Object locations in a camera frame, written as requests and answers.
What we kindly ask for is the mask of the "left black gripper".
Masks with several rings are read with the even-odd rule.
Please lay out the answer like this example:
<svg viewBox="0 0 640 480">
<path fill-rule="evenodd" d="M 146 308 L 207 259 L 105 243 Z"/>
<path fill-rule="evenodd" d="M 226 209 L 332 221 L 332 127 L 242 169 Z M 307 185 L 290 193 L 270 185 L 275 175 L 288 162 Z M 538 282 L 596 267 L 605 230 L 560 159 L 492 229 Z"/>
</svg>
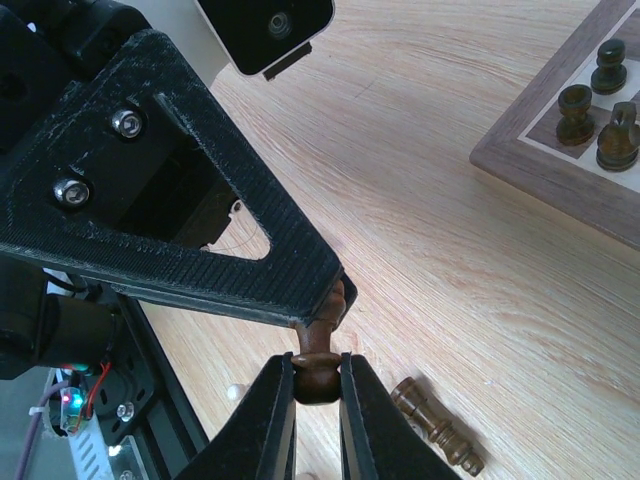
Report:
<svg viewBox="0 0 640 480">
<path fill-rule="evenodd" d="M 1 163 L 74 80 L 91 81 L 149 23 L 117 1 L 1 3 Z"/>
</svg>

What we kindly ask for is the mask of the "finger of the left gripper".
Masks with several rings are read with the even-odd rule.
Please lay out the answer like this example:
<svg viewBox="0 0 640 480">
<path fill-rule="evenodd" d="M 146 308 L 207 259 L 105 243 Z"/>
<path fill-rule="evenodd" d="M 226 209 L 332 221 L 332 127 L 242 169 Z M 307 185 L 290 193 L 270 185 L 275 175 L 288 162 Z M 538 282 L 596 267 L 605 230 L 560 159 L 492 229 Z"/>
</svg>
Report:
<svg viewBox="0 0 640 480">
<path fill-rule="evenodd" d="M 341 262 L 170 39 L 133 35 L 1 163 L 1 250 L 130 296 L 309 323 Z"/>
</svg>

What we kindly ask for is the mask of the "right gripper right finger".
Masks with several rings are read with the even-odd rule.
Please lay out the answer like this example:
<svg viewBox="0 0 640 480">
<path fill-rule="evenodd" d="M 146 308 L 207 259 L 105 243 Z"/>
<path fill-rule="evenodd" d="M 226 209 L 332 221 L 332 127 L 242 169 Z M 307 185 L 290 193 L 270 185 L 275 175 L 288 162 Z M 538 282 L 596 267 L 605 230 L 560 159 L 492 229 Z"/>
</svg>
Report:
<svg viewBox="0 0 640 480">
<path fill-rule="evenodd" d="M 409 426 L 362 355 L 341 356 L 339 404 L 344 479 L 457 479 Z"/>
</svg>

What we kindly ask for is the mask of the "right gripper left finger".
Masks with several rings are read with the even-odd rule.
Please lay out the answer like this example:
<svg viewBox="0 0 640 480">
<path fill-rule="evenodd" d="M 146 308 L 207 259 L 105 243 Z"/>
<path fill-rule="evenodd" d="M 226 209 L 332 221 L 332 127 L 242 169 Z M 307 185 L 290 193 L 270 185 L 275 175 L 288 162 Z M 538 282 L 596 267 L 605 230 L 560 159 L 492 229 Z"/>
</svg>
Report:
<svg viewBox="0 0 640 480">
<path fill-rule="evenodd" d="M 271 357 L 229 420 L 179 480 L 292 479 L 296 404 L 292 354 Z"/>
</svg>

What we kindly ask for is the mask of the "dark knight chess piece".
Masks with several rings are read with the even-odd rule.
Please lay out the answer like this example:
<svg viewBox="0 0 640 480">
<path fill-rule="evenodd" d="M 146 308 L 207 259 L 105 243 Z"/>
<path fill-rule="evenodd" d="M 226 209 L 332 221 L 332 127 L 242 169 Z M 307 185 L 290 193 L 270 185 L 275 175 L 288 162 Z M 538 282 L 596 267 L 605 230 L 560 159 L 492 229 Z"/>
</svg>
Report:
<svg viewBox="0 0 640 480">
<path fill-rule="evenodd" d="M 634 102 L 614 105 L 609 122 L 598 135 L 596 161 L 606 171 L 630 169 L 639 155 L 639 125 Z"/>
</svg>

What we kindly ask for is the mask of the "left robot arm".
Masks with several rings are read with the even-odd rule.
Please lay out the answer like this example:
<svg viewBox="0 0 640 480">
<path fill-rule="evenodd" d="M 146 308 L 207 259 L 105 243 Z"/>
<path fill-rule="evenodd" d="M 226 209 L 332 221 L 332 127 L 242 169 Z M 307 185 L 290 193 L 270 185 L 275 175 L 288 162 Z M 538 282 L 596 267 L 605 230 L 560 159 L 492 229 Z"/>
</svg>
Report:
<svg viewBox="0 0 640 480">
<path fill-rule="evenodd" d="M 107 286 L 293 328 L 357 290 L 147 9 L 1 5 L 1 374 L 123 348 Z"/>
</svg>

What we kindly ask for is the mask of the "wooden chess board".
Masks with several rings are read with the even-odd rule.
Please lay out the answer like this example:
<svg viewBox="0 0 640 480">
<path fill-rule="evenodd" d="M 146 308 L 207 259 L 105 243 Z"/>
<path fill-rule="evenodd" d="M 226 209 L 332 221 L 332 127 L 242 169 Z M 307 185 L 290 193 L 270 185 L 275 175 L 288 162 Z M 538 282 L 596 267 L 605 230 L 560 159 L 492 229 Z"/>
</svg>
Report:
<svg viewBox="0 0 640 480">
<path fill-rule="evenodd" d="M 638 248 L 638 2 L 599 2 L 470 161 Z"/>
</svg>

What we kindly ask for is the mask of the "black aluminium frame rail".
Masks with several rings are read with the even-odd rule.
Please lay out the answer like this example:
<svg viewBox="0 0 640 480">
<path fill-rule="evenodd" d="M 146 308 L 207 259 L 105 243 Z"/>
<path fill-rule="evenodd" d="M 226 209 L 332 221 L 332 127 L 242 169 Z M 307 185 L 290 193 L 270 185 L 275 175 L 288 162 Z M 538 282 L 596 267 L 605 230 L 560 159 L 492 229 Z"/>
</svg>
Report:
<svg viewBox="0 0 640 480">
<path fill-rule="evenodd" d="M 132 436 L 148 477 L 173 479 L 208 444 L 207 435 L 140 304 L 111 291 L 100 301 L 121 323 L 95 407 L 105 443 Z"/>
</svg>

